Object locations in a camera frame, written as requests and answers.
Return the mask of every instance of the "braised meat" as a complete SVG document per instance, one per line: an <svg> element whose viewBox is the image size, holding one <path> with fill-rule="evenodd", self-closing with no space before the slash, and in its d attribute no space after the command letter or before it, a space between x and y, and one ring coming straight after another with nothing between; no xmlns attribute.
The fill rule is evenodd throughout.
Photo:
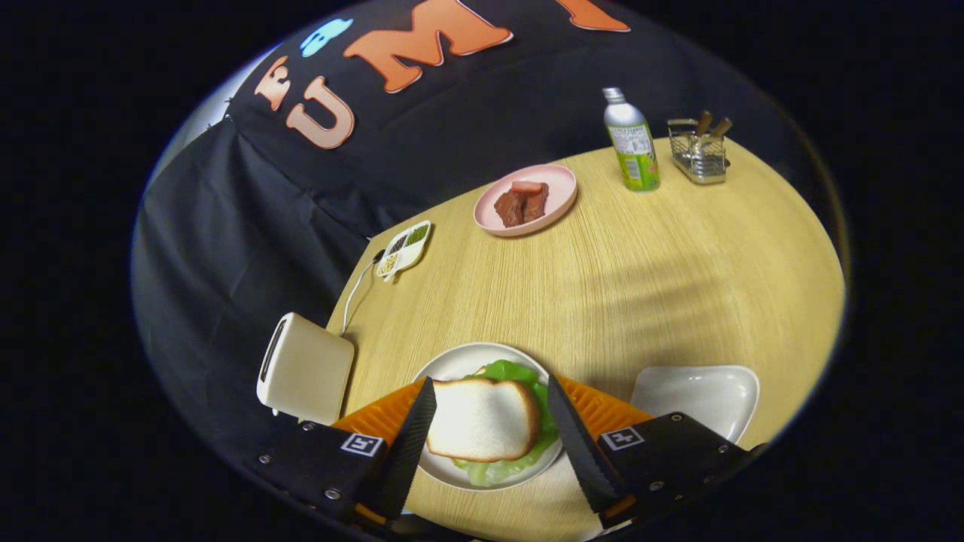
<svg viewBox="0 0 964 542"><path fill-rule="evenodd" d="M546 198L549 196L549 186L541 182L542 190L525 193L525 203L522 205L522 223L527 224L546 214Z"/></svg>
<svg viewBox="0 0 964 542"><path fill-rule="evenodd" d="M502 219L502 226L511 228L522 224L522 204L525 194L508 191L495 200L495 212Z"/></svg>

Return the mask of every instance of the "utensil holder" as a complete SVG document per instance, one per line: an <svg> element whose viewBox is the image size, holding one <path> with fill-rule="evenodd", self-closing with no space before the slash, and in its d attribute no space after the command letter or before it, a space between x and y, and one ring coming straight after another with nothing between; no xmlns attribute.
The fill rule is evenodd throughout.
<svg viewBox="0 0 964 542"><path fill-rule="evenodd" d="M693 119L673 119L669 127L669 146L673 162L696 184L714 184L726 180L726 159L723 136L696 136Z"/></svg>

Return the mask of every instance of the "power cord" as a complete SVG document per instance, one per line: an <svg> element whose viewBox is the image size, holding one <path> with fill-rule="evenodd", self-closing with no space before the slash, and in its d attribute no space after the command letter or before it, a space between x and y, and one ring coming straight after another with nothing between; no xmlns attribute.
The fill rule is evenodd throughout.
<svg viewBox="0 0 964 542"><path fill-rule="evenodd" d="M344 317L344 319L342 320L342 323L341 323L341 335L339 335L339 337L344 337L344 336L345 336L345 331L348 329L348 308L349 308L349 307L351 306L351 304L352 304L352 296L355 295L355 290L359 289L359 285L362 283L362 279L364 278L364 274L368 272L368 268L370 268L370 267L371 267L372 265L374 265L375 263L378 263L378 261L381 260L381 259L382 259L382 256L384 256L384 255L385 255L385 251L384 251L384 250L379 251L379 253L376 254L375 257L372 258L371 261L368 262L368 265L365 265L364 269L361 271L361 274L359 275L359 279L358 279L357 281L355 281L355 287L352 288L351 293L348 294L348 299L345 301L345 317Z"/></svg>

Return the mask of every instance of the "pink plate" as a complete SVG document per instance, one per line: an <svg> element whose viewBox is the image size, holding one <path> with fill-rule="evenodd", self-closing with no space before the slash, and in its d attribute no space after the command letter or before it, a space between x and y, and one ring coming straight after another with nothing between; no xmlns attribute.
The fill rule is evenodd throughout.
<svg viewBox="0 0 964 542"><path fill-rule="evenodd" d="M546 214L532 222L506 228L502 226L502 219L495 212L495 200L512 188L516 180L544 182L549 186L549 196L546 198ZM576 176L568 168L555 164L529 166L504 176L489 187L475 204L475 224L492 235L500 237L515 237L541 230L552 224L576 200Z"/></svg>

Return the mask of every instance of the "bottle label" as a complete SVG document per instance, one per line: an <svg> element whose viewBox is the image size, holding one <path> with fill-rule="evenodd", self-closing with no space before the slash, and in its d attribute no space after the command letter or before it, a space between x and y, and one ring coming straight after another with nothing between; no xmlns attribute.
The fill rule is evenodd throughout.
<svg viewBox="0 0 964 542"><path fill-rule="evenodd" d="M653 143L650 141L650 132L646 129L646 124L629 127L610 126L609 134L612 136L613 147L620 154L649 154L653 151Z"/></svg>
<svg viewBox="0 0 964 542"><path fill-rule="evenodd" d="M623 182L630 190L654 190L659 186L659 171L653 137L645 123L637 126L607 126L616 149Z"/></svg>

